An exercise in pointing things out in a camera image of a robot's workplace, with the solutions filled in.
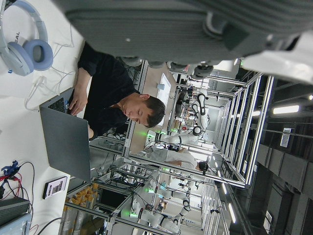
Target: green indicator light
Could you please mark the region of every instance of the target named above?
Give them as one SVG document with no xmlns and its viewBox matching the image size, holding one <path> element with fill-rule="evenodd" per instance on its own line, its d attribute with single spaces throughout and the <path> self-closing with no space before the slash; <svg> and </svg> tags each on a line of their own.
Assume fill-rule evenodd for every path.
<svg viewBox="0 0 313 235">
<path fill-rule="evenodd" d="M 131 218 L 138 218 L 138 215 L 136 213 L 130 213 L 129 217 L 131 217 Z"/>
</svg>

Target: black shirt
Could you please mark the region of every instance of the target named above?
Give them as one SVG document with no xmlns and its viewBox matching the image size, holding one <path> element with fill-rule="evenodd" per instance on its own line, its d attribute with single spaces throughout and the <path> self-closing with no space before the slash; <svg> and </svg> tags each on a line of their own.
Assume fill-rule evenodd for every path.
<svg viewBox="0 0 313 235">
<path fill-rule="evenodd" d="M 78 68 L 85 69 L 92 76 L 84 115 L 91 129 L 102 135 L 125 123 L 127 117 L 123 112 L 110 108 L 128 95 L 139 93 L 124 66 L 113 56 L 97 52 L 85 43 Z"/>
</svg>

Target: ceiling light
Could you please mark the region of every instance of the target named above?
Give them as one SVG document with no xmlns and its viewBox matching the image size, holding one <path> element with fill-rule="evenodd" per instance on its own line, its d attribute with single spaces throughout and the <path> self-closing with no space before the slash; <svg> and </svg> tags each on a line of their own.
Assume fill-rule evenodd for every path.
<svg viewBox="0 0 313 235">
<path fill-rule="evenodd" d="M 226 186 L 224 183 L 222 183 L 222 188 L 223 188 L 224 193 L 227 194 Z"/>
<path fill-rule="evenodd" d="M 254 111 L 252 112 L 252 116 L 259 116 L 261 114 L 260 111 Z"/>
<path fill-rule="evenodd" d="M 229 208 L 229 212 L 231 215 L 231 219 L 233 220 L 233 223 L 236 223 L 235 213 L 234 213 L 233 207 L 230 203 L 228 203 L 228 208 Z"/>
<path fill-rule="evenodd" d="M 285 107 L 279 107 L 274 108 L 273 113 L 274 114 L 288 114 L 288 113 L 296 113 L 299 111 L 300 106 L 299 105 L 292 105 L 292 106 L 285 106 Z"/>
</svg>

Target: short dark hair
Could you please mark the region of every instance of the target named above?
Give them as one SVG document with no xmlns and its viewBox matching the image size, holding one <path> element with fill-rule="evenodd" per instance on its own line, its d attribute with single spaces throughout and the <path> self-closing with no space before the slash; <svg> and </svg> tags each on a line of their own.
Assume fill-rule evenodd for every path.
<svg viewBox="0 0 313 235">
<path fill-rule="evenodd" d="M 148 115 L 148 125 L 146 127 L 155 127 L 162 121 L 162 118 L 165 115 L 165 105 L 161 100 L 153 96 L 150 96 L 145 100 L 145 103 L 147 107 L 152 110 L 152 114 Z"/>
<path fill-rule="evenodd" d="M 206 161 L 198 162 L 200 171 L 204 171 L 208 169 L 208 165 Z"/>
</svg>

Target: workstation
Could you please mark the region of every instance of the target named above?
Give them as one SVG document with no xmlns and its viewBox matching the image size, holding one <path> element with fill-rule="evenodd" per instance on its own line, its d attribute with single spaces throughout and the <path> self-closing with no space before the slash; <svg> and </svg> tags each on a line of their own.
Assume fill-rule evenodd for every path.
<svg viewBox="0 0 313 235">
<path fill-rule="evenodd" d="M 278 12 L 265 30 L 257 10 L 247 23 L 200 1 L 20 2 L 1 2 L 1 234 L 312 233 L 309 5 L 277 10 L 308 16 L 279 31 Z M 43 67 L 19 67 L 12 44 L 36 39 Z M 127 116 L 88 141 L 85 109 L 52 107 L 68 108 L 85 41 L 165 104 L 158 125 Z M 204 168 L 168 160 L 177 154 Z"/>
</svg>

